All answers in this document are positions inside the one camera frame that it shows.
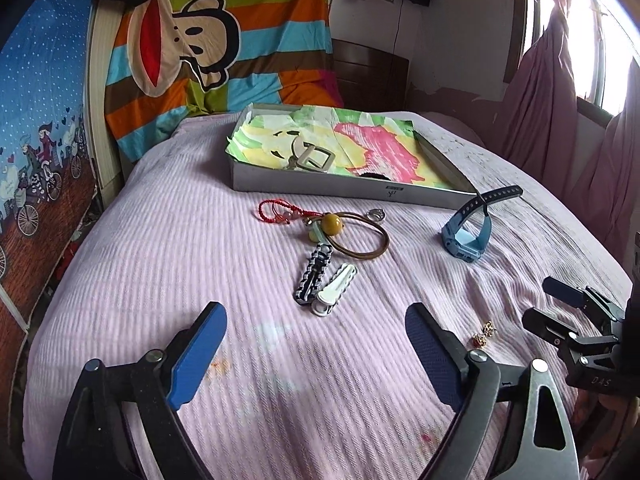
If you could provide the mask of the person's right hand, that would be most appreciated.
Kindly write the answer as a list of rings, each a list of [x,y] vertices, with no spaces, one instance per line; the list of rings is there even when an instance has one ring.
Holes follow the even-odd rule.
[[[580,478],[639,478],[639,399],[580,390],[572,430]]]

